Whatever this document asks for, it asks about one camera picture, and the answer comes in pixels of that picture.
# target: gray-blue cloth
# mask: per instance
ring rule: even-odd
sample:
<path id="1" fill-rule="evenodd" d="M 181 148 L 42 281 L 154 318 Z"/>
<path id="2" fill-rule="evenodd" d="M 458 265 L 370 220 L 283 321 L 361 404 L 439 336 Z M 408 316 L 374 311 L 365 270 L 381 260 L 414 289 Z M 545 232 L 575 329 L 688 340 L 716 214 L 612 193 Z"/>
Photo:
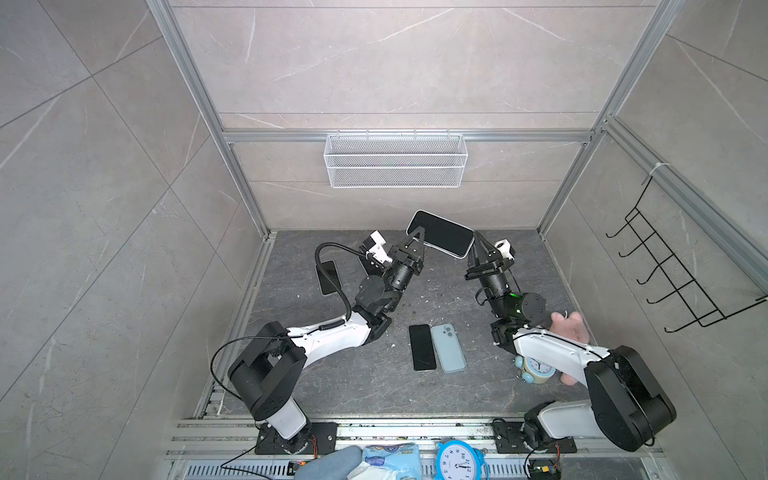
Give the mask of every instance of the gray-blue cloth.
<path id="1" fill-rule="evenodd" d="M 362 450 L 351 446 L 312 460 L 299 468 L 294 480 L 346 480 L 346 476 L 360 465 Z"/>

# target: alarm clock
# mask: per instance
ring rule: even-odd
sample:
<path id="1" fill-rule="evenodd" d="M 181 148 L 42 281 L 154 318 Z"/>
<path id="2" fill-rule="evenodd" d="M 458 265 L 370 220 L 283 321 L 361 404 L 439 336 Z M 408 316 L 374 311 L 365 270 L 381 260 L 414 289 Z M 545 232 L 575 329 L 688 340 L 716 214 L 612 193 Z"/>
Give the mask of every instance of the alarm clock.
<path id="1" fill-rule="evenodd" d="M 554 375 L 554 368 L 529 356 L 516 356 L 515 366 L 523 371 L 520 375 L 526 383 L 545 383 Z"/>
<path id="2" fill-rule="evenodd" d="M 483 454 L 461 440 L 438 443 L 435 480 L 479 480 Z"/>

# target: black mounting plate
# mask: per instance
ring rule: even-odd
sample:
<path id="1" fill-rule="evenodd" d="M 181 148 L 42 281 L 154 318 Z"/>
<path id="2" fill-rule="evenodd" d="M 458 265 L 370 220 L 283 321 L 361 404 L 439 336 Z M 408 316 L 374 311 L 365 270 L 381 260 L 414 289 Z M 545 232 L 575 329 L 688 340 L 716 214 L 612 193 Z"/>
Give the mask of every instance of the black mounting plate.
<path id="1" fill-rule="evenodd" d="M 339 429 L 338 423 L 322 422 L 312 423 L 310 426 L 310 438 L 314 435 L 317 439 L 317 454 L 328 455 L 336 451 L 336 430 Z M 283 438 L 278 435 L 277 430 L 266 425 L 262 425 L 259 433 L 259 442 L 253 451 L 256 455 L 286 455 L 287 452 L 283 449 Z M 304 448 L 295 452 L 295 455 L 312 454 L 314 452 L 314 445 L 312 440 L 309 440 Z"/>
<path id="2" fill-rule="evenodd" d="M 523 422 L 508 422 L 503 419 L 494 420 L 491 423 L 497 453 L 530 453 L 531 450 L 523 443 L 523 435 L 520 431 Z M 576 453 L 576 444 L 573 439 L 558 440 L 560 453 Z M 557 453 L 558 448 L 552 446 L 537 453 Z"/>

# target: wall-mounted basket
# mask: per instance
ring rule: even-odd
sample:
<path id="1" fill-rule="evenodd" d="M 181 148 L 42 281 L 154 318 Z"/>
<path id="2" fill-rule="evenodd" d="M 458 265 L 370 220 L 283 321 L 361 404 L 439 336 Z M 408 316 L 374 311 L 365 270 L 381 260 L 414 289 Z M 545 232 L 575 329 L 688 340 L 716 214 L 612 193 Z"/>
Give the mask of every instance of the wall-mounted basket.
<path id="1" fill-rule="evenodd" d="M 333 188 L 458 187 L 467 163 L 460 134 L 331 134 L 323 154 Z"/>

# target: blue alarm clock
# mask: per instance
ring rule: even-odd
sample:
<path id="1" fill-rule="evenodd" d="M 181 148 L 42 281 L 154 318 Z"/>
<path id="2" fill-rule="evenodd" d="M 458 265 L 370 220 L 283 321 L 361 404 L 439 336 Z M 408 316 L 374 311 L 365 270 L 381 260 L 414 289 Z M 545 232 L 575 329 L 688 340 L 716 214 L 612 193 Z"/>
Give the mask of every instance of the blue alarm clock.
<path id="1" fill-rule="evenodd" d="M 483 454 L 461 440 L 438 443 L 435 480 L 479 480 Z"/>

